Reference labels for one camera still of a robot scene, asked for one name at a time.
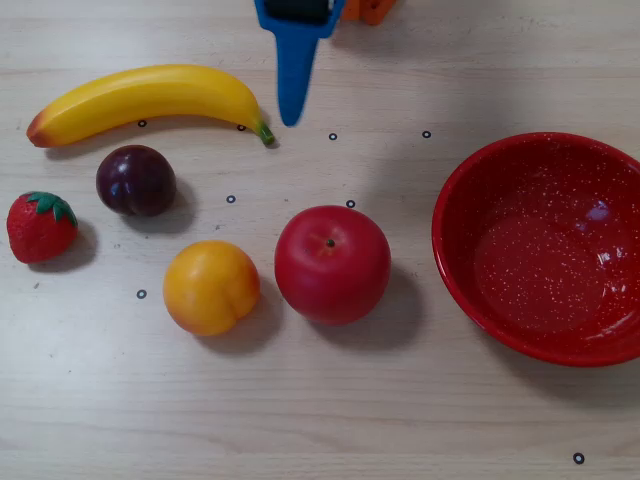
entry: dark red plum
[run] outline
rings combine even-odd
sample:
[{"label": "dark red plum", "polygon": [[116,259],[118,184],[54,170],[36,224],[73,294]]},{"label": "dark red plum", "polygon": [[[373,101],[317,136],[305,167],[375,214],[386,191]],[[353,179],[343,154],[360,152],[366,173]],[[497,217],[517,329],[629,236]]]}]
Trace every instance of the dark red plum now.
[{"label": "dark red plum", "polygon": [[176,176],[154,149],[129,145],[112,152],[98,168],[100,200],[124,215],[152,217],[167,210],[176,196]]}]

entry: red bowl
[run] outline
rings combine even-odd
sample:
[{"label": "red bowl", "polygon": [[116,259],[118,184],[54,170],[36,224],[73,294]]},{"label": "red bowl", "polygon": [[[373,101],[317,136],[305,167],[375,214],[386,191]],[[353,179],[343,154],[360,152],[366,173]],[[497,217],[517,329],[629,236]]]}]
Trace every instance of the red bowl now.
[{"label": "red bowl", "polygon": [[440,274],[490,335],[541,360],[612,365],[640,356],[640,169],[566,133],[474,153],[433,216]]}]

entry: yellow banana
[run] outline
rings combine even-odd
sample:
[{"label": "yellow banana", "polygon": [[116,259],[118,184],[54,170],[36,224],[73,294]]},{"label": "yellow banana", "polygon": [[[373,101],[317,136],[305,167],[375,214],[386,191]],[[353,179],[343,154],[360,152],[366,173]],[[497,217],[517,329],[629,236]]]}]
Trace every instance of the yellow banana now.
[{"label": "yellow banana", "polygon": [[201,115],[244,125],[265,145],[274,137],[249,87],[197,65],[159,65],[94,80],[55,100],[33,119],[36,147],[59,147],[141,119]]}]

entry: strawberry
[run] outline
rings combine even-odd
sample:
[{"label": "strawberry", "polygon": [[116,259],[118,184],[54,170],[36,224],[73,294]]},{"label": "strawberry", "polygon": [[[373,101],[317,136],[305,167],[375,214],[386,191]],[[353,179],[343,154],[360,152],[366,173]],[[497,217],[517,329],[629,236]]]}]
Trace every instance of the strawberry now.
[{"label": "strawberry", "polygon": [[20,195],[7,218],[9,245],[22,263],[39,263],[64,252],[78,234],[78,221],[60,197],[45,192]]}]

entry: wood grain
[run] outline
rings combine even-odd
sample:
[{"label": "wood grain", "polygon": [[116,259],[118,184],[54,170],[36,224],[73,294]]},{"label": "wood grain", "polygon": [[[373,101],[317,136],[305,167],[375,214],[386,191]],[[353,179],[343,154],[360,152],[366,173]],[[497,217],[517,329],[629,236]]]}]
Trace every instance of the wood grain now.
[{"label": "wood grain", "polygon": [[[0,477],[640,478],[639,364],[564,369],[496,344],[448,295],[429,235],[446,177],[491,141],[557,130],[640,154],[636,19],[635,0],[399,2],[380,27],[341,24],[321,44],[288,130],[250,0],[3,2],[0,205],[56,192],[82,238],[28,268],[0,237]],[[199,119],[53,151],[25,137],[73,86],[185,62],[244,80],[280,148]],[[163,217],[123,220],[95,193],[98,164],[127,143],[180,178]],[[392,283],[366,321],[320,329],[280,298],[273,250],[298,211],[350,199],[387,233]],[[209,238],[253,257],[264,299],[229,336],[198,340],[168,317],[161,282]]]}]

